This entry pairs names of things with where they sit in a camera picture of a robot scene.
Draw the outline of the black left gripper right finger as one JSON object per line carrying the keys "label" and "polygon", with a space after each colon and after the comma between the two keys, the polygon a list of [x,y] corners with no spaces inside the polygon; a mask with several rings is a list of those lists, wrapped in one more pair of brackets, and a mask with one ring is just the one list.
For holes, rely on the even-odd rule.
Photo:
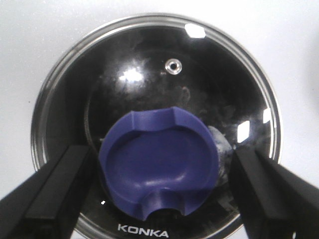
{"label": "black left gripper right finger", "polygon": [[230,189],[250,239],[317,239],[319,190],[249,147],[236,149]]}

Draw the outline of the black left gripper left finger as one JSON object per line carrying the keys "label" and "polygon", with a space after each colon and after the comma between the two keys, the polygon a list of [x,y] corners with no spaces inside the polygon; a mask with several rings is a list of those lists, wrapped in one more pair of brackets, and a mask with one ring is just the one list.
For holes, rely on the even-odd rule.
{"label": "black left gripper left finger", "polygon": [[69,239],[93,181],[88,146],[71,145],[0,201],[2,239]]}

